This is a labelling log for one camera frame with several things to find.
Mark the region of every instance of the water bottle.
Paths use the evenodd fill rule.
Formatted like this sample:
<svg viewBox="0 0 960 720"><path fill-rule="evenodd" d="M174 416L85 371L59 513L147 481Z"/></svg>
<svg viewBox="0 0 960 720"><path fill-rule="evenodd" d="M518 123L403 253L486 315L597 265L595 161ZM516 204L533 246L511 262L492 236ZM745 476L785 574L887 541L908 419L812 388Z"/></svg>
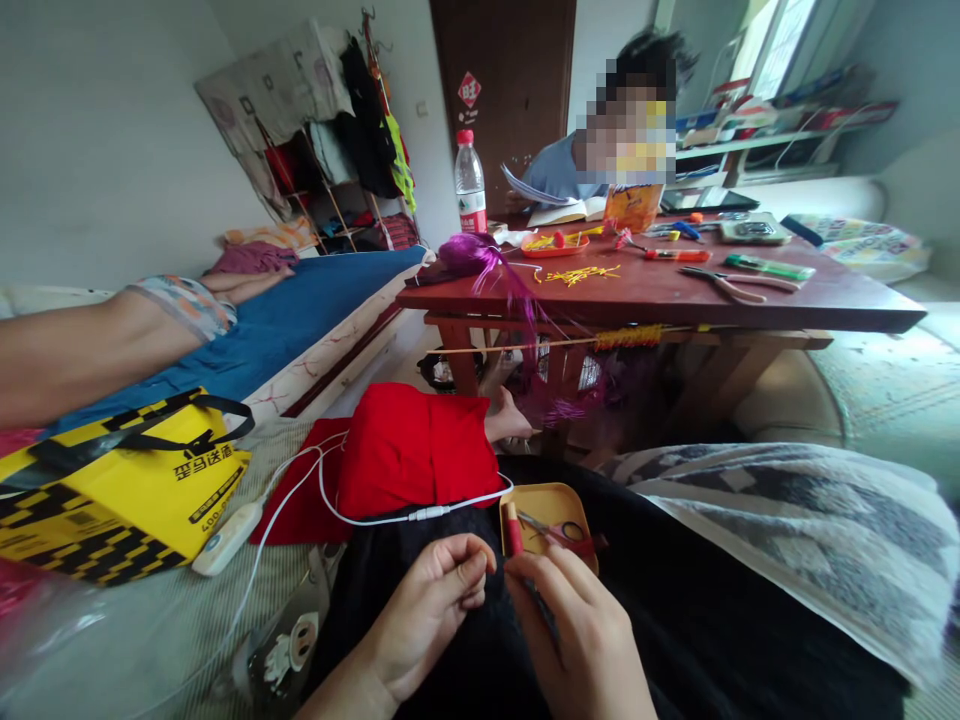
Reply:
<svg viewBox="0 0 960 720"><path fill-rule="evenodd" d="M460 209L460 229L463 232L487 231L487 199L483 194L483 168L473 149L473 130L457 133L457 165L454 172L457 183L457 207Z"/></svg>

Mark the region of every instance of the small tray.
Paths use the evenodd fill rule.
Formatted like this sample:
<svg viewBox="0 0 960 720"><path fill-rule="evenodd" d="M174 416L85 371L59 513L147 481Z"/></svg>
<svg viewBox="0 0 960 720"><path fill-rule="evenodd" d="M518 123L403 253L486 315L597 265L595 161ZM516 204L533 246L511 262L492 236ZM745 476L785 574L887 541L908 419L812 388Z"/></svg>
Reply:
<svg viewBox="0 0 960 720"><path fill-rule="evenodd" d="M577 255L579 253L582 253L584 250L587 249L587 246L590 245L590 236L583 235L580 238L580 244L574 245L572 247L568 246L564 248L555 248L553 246L548 245L542 250L528 250L527 249L528 246L531 243L539 240L541 235L543 235L543 233L530 233L529 235L527 235L523 239L523 241L520 243L520 252L522 252L524 255L526 255L529 258L564 257L565 255Z"/></svg>
<svg viewBox="0 0 960 720"><path fill-rule="evenodd" d="M517 512L521 510L547 525L573 521L583 528L584 536L590 537L587 515L583 511L580 496L569 485L563 483L541 483L539 485L517 485L511 492L500 498L500 543L504 556L509 554L506 536L506 523L503 521L503 506L514 502ZM547 551L547 541L532 527L520 520L520 534L523 537L523 549L537 555ZM596 555L583 558L594 575L600 575L600 562Z"/></svg>

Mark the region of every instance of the hand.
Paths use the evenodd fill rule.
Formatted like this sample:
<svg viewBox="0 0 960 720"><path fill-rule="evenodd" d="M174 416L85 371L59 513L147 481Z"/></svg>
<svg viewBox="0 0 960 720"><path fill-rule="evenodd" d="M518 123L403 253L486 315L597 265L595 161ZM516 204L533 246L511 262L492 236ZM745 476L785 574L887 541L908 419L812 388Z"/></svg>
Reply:
<svg viewBox="0 0 960 720"><path fill-rule="evenodd" d="M528 200L514 190L507 190L507 212L511 215L522 213L531 205L533 205L532 200Z"/></svg>
<svg viewBox="0 0 960 720"><path fill-rule="evenodd" d="M507 590L554 718L656 718L630 616L580 558L551 545L504 565ZM554 640L533 581L556 619Z"/></svg>
<svg viewBox="0 0 960 720"><path fill-rule="evenodd" d="M361 642L396 702L420 687L467 612L483 605L486 576L496 569L493 550L469 533L430 543L410 566Z"/></svg>

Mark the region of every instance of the shorts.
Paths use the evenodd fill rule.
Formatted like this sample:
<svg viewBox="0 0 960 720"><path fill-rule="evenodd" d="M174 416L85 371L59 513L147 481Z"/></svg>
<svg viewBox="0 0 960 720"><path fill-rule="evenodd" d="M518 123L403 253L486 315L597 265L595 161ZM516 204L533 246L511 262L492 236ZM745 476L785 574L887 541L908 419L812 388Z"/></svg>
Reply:
<svg viewBox="0 0 960 720"><path fill-rule="evenodd" d="M206 286L190 278L153 275L124 289L155 302L200 342L225 335L237 323L234 305L217 300Z"/></svg>

